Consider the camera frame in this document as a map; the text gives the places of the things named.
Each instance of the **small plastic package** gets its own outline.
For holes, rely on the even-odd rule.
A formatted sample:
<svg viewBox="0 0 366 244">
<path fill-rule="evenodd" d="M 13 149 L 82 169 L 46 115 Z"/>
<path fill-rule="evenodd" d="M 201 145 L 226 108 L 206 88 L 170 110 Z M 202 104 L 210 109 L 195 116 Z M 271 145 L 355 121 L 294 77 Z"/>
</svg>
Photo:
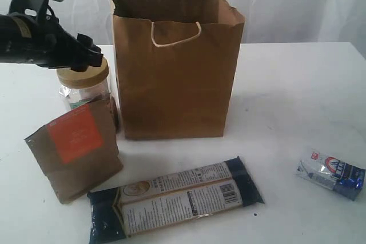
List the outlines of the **small plastic package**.
<svg viewBox="0 0 366 244">
<path fill-rule="evenodd" d="M 300 160 L 297 175 L 355 200 L 365 180 L 365 169 L 311 150 Z"/>
<path fill-rule="evenodd" d="M 240 158 L 89 193 L 90 244 L 117 241 L 263 200 Z"/>
</svg>

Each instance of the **wooden lid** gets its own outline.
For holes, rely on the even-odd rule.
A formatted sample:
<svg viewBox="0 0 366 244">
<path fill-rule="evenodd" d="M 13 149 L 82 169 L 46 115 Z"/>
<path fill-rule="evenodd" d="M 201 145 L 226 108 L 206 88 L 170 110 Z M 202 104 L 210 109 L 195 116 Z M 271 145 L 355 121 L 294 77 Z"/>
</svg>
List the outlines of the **wooden lid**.
<svg viewBox="0 0 366 244">
<path fill-rule="evenodd" d="M 101 83 L 109 74 L 107 59 L 103 57 L 100 67 L 89 66 L 86 71 L 78 73 L 70 68 L 57 69 L 61 84 L 71 89 L 85 89 Z"/>
</svg>

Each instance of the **paper bag handle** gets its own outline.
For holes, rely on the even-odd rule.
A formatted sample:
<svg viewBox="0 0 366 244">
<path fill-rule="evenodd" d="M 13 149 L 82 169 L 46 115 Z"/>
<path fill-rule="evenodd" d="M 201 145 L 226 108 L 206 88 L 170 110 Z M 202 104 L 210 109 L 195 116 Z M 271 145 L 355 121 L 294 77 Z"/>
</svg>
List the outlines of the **paper bag handle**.
<svg viewBox="0 0 366 244">
<path fill-rule="evenodd" d="M 202 27 L 201 27 L 201 25 L 198 21 L 196 22 L 196 25 L 198 27 L 198 34 L 196 34 L 196 35 L 194 35 L 190 38 L 177 41 L 177 42 L 173 42 L 173 43 L 169 43 L 169 44 L 158 44 L 158 43 L 156 43 L 155 38 L 154 38 L 155 23 L 152 22 L 152 24 L 151 24 L 151 40 L 153 41 L 153 44 L 157 48 L 171 47 L 171 46 L 175 46 L 175 45 L 182 44 L 182 43 L 185 43 L 185 42 L 189 42 L 189 41 L 192 41 L 192 40 L 198 38 L 202 33 Z"/>
</svg>

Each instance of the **white table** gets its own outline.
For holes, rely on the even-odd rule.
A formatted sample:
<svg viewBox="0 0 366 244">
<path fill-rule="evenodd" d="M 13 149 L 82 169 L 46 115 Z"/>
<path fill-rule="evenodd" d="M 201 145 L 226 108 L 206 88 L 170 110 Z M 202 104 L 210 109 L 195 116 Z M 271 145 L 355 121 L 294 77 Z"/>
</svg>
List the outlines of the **white table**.
<svg viewBox="0 0 366 244">
<path fill-rule="evenodd" d="M 102 49 L 113 64 L 112 46 Z M 119 136 L 125 168 L 98 189 L 239 155 L 266 204 L 121 243 L 364 243 L 366 190 L 352 202 L 295 171 L 309 147 L 366 167 L 365 75 L 366 60 L 350 43 L 242 45 L 225 137 Z M 61 205 L 23 141 L 65 112 L 55 71 L 0 64 L 0 76 L 0 243 L 88 243 L 88 199 Z"/>
</svg>

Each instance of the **robotic arm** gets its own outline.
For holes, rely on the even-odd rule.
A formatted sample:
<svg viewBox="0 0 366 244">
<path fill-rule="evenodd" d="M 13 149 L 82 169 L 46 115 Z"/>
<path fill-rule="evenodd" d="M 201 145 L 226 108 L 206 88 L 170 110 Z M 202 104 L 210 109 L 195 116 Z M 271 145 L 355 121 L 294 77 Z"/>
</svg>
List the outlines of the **robotic arm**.
<svg viewBox="0 0 366 244">
<path fill-rule="evenodd" d="M 27 15 L 27 9 L 36 15 Z M 85 71 L 99 67 L 102 57 L 90 37 L 75 39 L 59 25 L 49 0 L 12 0 L 9 14 L 0 15 L 0 62 Z"/>
</svg>

